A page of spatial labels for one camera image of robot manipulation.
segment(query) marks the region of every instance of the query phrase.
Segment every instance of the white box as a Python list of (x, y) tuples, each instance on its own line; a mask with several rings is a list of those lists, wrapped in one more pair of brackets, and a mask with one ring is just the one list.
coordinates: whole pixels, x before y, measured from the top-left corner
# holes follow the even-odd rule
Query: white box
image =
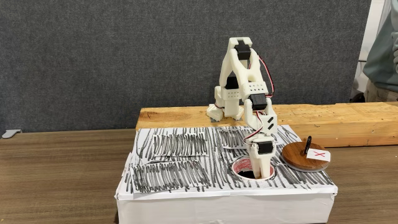
[[(213, 135), (218, 138), (219, 131), (229, 131), (228, 128), (214, 129)], [(140, 155), (137, 150), (151, 150), (151, 134), (159, 134), (154, 129), (140, 129), (136, 135), (133, 153), (130, 153), (122, 179), (116, 190), (116, 201), (119, 212), (120, 224), (127, 223), (173, 223), (173, 224), (199, 224), (219, 220), (223, 224), (238, 223), (326, 223), (337, 194), (337, 186), (333, 184), (325, 172), (316, 174), (303, 174), (293, 171), (278, 156), (283, 146), (289, 142), (300, 141), (300, 138), (288, 126), (278, 126), (279, 135), (276, 136), (278, 152), (273, 158), (277, 170), (277, 177), (273, 180), (260, 182), (257, 187), (255, 182), (241, 182), (228, 186), (224, 182), (222, 189), (215, 187), (192, 187), (189, 190), (165, 190), (161, 192), (143, 193), (134, 189), (134, 175), (131, 167), (146, 164), (146, 153)], [(187, 130), (163, 129), (162, 134), (187, 133)], [(218, 146), (217, 150), (229, 152), (228, 144), (224, 141), (213, 141)], [(215, 156), (209, 161), (220, 161)]]

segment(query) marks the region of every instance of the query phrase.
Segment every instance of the red letter x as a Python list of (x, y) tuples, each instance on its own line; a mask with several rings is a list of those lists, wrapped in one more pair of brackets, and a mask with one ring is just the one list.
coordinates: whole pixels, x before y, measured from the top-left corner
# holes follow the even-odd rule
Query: red letter x
[(319, 153), (319, 152), (315, 152), (315, 153), (316, 153), (316, 156), (323, 156), (324, 157), (324, 153)]

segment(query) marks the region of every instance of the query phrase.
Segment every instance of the green shirt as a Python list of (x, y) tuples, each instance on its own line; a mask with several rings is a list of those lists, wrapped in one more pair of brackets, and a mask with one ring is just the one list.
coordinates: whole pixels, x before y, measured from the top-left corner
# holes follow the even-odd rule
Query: green shirt
[(398, 0), (391, 1), (391, 12), (369, 52), (363, 73), (378, 88), (398, 92)]

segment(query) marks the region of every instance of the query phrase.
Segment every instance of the round wooden base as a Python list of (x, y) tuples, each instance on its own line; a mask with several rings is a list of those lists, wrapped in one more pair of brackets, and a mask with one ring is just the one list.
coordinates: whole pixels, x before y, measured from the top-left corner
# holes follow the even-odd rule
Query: round wooden base
[[(328, 161), (321, 161), (316, 159), (307, 159), (304, 154), (305, 142), (293, 142), (286, 145), (282, 150), (282, 158), (293, 169), (304, 172), (319, 172), (326, 169)], [(311, 143), (310, 148), (325, 150), (324, 147)]]

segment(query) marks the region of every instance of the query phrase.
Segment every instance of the gray wall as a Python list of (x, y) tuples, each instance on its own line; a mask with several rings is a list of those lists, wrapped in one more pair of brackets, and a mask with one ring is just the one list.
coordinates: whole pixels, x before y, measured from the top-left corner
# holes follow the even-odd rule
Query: gray wall
[(0, 1), (0, 131), (133, 128), (142, 107), (213, 103), (241, 36), (275, 104), (348, 102), (370, 2)]

